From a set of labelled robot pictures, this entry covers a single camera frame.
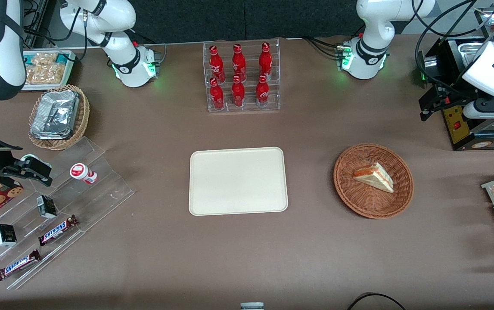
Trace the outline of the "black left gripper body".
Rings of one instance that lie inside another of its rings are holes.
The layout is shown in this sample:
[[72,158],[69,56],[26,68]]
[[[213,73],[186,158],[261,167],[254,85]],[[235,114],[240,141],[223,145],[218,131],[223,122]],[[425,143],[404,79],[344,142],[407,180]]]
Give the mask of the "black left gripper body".
[[475,100],[475,87],[470,84],[454,84],[445,89],[447,99],[444,99],[444,111],[450,108],[465,107]]

